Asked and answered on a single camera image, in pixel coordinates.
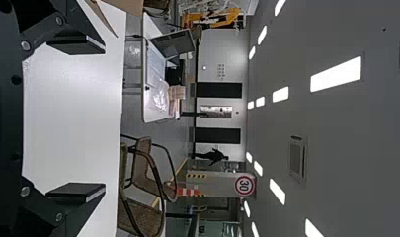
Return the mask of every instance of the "speed limit sign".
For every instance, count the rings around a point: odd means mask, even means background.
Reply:
[[[255,183],[252,178],[248,176],[241,176],[237,178],[234,184],[234,189],[240,196],[249,196],[255,191]]]

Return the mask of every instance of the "ceiling light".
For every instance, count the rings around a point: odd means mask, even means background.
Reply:
[[[265,105],[265,97],[261,97],[256,100],[256,107],[262,107],[264,105]]]
[[[273,103],[287,100],[289,97],[289,87],[284,87],[273,92]]]
[[[254,101],[249,102],[248,103],[248,110],[252,110],[254,108],[255,108],[255,102]]]
[[[305,219],[305,235],[307,237],[324,237],[309,219]]]
[[[285,192],[273,179],[270,179],[270,190],[274,193],[280,203],[285,205]]]
[[[256,228],[255,222],[252,222],[252,232],[254,237],[259,237],[258,229]]]
[[[283,5],[285,4],[286,0],[279,0],[277,5],[276,5],[276,9],[275,9],[275,13],[276,16],[280,13],[280,10],[282,9]]]
[[[259,176],[262,177],[264,175],[264,169],[257,161],[255,161],[253,167],[255,168],[255,171],[256,173],[258,173]]]
[[[357,57],[313,75],[310,79],[310,91],[317,92],[353,81],[358,81],[361,75],[361,65],[362,58]]]
[[[245,207],[245,212],[248,217],[251,217],[251,209],[247,201],[243,202],[243,207]]]
[[[249,52],[249,60],[252,60],[253,56],[255,56],[256,48],[253,46],[251,51]]]
[[[264,28],[262,29],[261,33],[258,36],[258,45],[261,45],[266,35],[267,35],[267,26],[264,26]]]
[[[252,163],[253,157],[252,157],[251,153],[246,152],[246,159],[249,161],[249,163]]]

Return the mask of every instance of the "yellow machine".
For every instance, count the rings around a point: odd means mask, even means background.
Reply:
[[[219,28],[232,24],[240,14],[239,8],[228,8],[218,13],[208,11],[205,13],[186,13],[184,15],[184,28],[195,25],[207,25],[209,28]]]

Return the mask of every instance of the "white ceiling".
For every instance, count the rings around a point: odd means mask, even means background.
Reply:
[[[261,1],[250,47],[269,33],[249,67],[248,151],[264,168],[248,199],[245,235],[305,236],[308,218],[325,237],[400,236],[400,0]],[[363,56],[362,79],[310,93],[310,77]],[[271,94],[289,86],[289,99]],[[309,138],[306,186],[288,175],[287,143]],[[248,163],[253,172],[253,165]],[[269,190],[274,179],[285,205]]]

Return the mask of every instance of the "computer screen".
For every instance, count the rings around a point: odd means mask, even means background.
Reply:
[[[166,34],[158,38],[150,39],[150,41],[157,49],[159,49],[165,58],[178,56],[196,50],[189,29]]]

